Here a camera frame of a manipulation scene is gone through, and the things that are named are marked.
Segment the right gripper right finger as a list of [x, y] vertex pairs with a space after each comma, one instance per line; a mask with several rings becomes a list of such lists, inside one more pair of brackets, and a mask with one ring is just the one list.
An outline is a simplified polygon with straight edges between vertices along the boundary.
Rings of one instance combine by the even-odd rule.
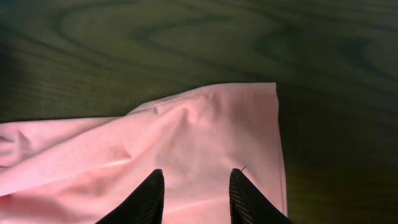
[[293, 224], [239, 169], [229, 178], [231, 224]]

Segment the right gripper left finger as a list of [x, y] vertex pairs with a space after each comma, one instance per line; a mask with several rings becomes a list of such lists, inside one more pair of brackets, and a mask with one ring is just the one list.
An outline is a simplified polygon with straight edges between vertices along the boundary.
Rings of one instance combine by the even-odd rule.
[[120, 205], [96, 224], [161, 224], [164, 195], [163, 172], [155, 169]]

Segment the pink printed t-shirt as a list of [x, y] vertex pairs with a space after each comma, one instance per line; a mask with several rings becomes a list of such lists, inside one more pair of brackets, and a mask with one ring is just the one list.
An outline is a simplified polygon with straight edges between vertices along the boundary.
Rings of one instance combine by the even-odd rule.
[[229, 223], [242, 169], [287, 213], [274, 83], [210, 85], [119, 117], [1, 125], [1, 222], [95, 223], [155, 169], [164, 223]]

